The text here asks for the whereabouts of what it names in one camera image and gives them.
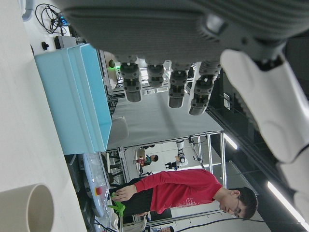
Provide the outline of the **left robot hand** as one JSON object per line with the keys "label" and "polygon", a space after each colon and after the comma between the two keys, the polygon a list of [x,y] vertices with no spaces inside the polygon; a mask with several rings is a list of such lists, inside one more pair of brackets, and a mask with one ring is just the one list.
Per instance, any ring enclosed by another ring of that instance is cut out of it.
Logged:
{"label": "left robot hand", "polygon": [[58,0],[67,20],[129,73],[135,58],[201,75],[223,68],[309,217],[309,102],[283,55],[309,28],[306,0]]}

